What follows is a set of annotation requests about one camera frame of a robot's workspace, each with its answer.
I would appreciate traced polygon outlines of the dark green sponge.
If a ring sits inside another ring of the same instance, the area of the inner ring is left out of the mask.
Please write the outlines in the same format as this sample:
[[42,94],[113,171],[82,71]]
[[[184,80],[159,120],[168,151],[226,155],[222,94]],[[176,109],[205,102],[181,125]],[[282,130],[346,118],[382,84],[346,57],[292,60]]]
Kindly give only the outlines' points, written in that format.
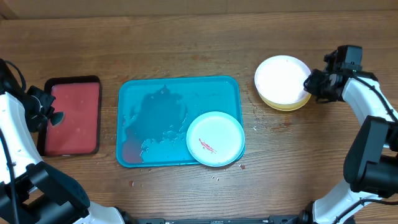
[[65,113],[64,112],[53,113],[50,116],[50,123],[52,124],[52,126],[56,126],[56,125],[60,124],[64,120],[64,117],[65,117]]

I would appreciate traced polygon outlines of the yellow-green plate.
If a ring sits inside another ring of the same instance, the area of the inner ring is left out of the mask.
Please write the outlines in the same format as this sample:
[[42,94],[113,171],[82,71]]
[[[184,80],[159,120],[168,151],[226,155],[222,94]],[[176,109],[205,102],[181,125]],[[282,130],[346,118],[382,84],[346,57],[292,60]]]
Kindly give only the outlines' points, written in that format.
[[304,99],[296,102],[296,103],[292,103],[292,104],[278,104],[278,103],[274,103],[269,101],[268,99],[266,99],[265,97],[263,97],[262,95],[260,95],[261,99],[271,108],[276,109],[276,110],[280,110],[280,111],[293,111],[293,110],[297,110],[301,107],[303,107],[310,99],[312,95],[308,94]]

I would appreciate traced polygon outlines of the white plate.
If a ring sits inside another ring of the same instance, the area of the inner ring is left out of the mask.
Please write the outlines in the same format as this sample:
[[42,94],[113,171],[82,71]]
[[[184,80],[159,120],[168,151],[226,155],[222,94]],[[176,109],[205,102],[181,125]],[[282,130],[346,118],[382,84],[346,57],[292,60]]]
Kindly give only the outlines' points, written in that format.
[[259,95],[267,101],[287,106],[310,97],[303,86],[310,73],[301,60],[288,55],[276,55],[258,66],[254,83]]

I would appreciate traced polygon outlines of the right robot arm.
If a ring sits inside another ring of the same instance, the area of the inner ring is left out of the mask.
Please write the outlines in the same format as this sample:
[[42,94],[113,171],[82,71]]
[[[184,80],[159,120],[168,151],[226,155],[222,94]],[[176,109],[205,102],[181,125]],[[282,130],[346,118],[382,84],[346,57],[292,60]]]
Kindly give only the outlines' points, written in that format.
[[359,70],[314,70],[305,90],[329,103],[344,101],[361,127],[344,161],[344,179],[324,197],[308,204],[289,223],[353,223],[370,203],[390,205],[397,193],[397,111],[382,94],[374,74]]

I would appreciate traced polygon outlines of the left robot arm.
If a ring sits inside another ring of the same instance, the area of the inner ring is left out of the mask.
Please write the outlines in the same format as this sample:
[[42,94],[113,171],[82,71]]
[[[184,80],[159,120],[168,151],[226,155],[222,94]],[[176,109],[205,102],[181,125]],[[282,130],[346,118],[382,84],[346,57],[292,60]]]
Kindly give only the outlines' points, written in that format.
[[72,177],[45,163],[32,133],[59,124],[55,97],[16,79],[1,60],[1,218],[8,223],[135,223],[118,207],[89,200]]

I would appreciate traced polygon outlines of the dark red-lined tray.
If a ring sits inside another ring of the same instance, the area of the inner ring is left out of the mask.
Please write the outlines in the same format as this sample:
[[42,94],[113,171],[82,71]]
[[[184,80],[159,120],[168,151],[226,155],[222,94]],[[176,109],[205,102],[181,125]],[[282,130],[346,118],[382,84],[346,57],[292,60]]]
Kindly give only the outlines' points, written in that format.
[[60,77],[46,81],[44,91],[55,97],[52,107],[63,118],[39,132],[41,156],[95,154],[100,144],[102,86],[97,76]]

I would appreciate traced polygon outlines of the teal plastic tray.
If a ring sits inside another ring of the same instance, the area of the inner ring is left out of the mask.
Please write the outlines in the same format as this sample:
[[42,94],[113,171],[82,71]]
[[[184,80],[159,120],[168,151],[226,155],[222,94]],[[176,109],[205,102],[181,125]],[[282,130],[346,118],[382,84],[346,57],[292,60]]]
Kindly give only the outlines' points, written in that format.
[[119,90],[116,159],[128,168],[196,165],[186,143],[192,121],[220,111],[243,122],[229,76],[130,80]]

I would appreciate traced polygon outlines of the light blue plate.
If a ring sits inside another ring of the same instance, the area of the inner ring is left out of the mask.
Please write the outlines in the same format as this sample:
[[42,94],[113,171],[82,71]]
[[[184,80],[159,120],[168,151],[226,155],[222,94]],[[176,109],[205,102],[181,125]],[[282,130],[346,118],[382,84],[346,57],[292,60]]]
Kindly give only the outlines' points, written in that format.
[[224,112],[211,111],[192,121],[186,143],[189,153],[199,163],[223,167],[241,157],[245,135],[236,118]]

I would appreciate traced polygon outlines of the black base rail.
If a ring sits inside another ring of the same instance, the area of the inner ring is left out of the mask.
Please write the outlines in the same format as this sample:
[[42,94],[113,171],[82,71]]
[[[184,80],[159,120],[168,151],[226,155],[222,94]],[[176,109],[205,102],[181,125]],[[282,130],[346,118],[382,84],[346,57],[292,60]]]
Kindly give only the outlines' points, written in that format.
[[138,224],[308,224],[312,223],[307,215],[271,215],[267,218],[212,218],[180,219],[139,218]]

